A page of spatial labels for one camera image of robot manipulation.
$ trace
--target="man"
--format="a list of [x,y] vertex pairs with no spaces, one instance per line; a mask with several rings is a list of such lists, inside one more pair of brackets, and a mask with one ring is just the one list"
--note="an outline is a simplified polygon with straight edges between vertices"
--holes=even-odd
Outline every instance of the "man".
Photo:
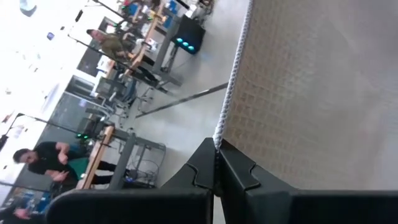
[[29,215],[28,209],[18,208],[17,205],[11,205],[6,208],[0,208],[0,220],[2,224],[43,224],[42,215]]
[[[28,164],[28,170],[41,175],[50,176],[54,182],[62,182],[71,185],[78,182],[78,176],[68,161],[82,158],[78,152],[70,150],[70,145],[63,142],[42,142],[33,150],[20,149],[14,153],[16,163]],[[98,169],[114,172],[116,165],[107,162],[99,162]],[[112,175],[95,175],[92,184],[108,184]]]
[[[127,41],[122,43],[119,37],[115,34],[107,34],[100,30],[88,29],[86,33],[99,42],[102,51],[107,56],[110,56],[111,58],[115,58],[122,62],[129,60],[129,57],[127,56],[128,52],[126,52],[124,49],[124,47],[129,45]],[[148,63],[151,66],[153,66],[155,63],[152,59],[145,55],[143,56],[142,61]],[[138,69],[142,71],[142,73],[149,81],[154,82],[155,85],[159,83],[158,79],[153,76],[151,72],[142,67],[138,67]]]

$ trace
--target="hair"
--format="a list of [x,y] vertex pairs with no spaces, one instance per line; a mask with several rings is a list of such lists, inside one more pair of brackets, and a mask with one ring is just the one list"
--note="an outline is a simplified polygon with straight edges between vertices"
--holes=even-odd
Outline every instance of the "hair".
[[93,31],[94,31],[93,29],[88,29],[88,30],[86,30],[86,33],[87,33],[88,35],[91,35],[91,33],[92,33]]
[[14,153],[14,155],[12,156],[12,158],[14,159],[14,162],[20,163],[22,155],[24,155],[27,152],[30,152],[30,150],[29,149],[20,149],[20,150],[16,151]]

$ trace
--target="white wall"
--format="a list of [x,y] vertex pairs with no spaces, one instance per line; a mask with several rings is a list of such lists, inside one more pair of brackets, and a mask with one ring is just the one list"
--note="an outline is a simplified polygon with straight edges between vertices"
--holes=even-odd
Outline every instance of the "white wall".
[[[117,8],[116,0],[103,0],[103,2],[109,7]],[[85,4],[95,3],[82,0],[37,0],[37,11],[32,17],[26,17],[19,12],[17,1],[0,0],[0,15],[3,21],[0,28],[8,34],[2,35],[4,39],[0,42],[4,55],[7,55],[7,51],[15,50],[32,51],[33,54],[39,52],[40,73],[34,75],[38,81],[45,80],[49,85],[59,84],[56,96],[48,102],[50,106],[46,111],[32,114],[34,116],[50,118],[72,75],[78,75],[91,82],[95,80],[95,77],[76,70],[86,47],[67,37],[67,34],[88,44],[91,37],[86,34],[87,29],[98,28],[105,16],[114,22],[119,22],[121,18],[104,7],[84,7]],[[83,9],[84,13],[80,21],[75,23],[80,9]],[[55,38],[51,41],[46,38],[48,32],[55,34]],[[6,61],[7,57],[4,59],[2,62],[15,64],[13,66],[18,67],[15,61]],[[19,75],[19,72],[21,71],[18,69],[13,70],[15,76]],[[18,140],[10,139],[4,146],[0,152],[0,180],[13,183],[17,179],[22,166],[12,163],[12,154],[22,147],[34,147],[44,127],[44,123],[35,123],[25,136],[21,136]],[[0,186],[0,203],[9,191],[9,187]]]

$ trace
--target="sticker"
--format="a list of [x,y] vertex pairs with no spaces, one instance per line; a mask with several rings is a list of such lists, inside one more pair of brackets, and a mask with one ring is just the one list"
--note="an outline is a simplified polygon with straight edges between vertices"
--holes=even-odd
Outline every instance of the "sticker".
[[86,104],[87,104],[87,101],[83,100],[83,99],[81,99],[80,102],[79,102],[79,106],[81,106],[81,107],[85,107]]

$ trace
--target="black plastic part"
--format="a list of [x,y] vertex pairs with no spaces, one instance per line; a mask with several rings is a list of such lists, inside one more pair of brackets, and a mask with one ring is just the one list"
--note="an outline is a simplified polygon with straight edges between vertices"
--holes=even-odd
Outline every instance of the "black plastic part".
[[207,189],[75,190],[57,197],[47,224],[211,224],[213,194]]
[[161,189],[70,192],[47,223],[212,223],[214,184],[227,224],[398,223],[397,191],[295,189],[226,141],[216,153],[212,138]]
[[188,162],[162,188],[202,187],[213,190],[216,149],[212,138],[206,138]]

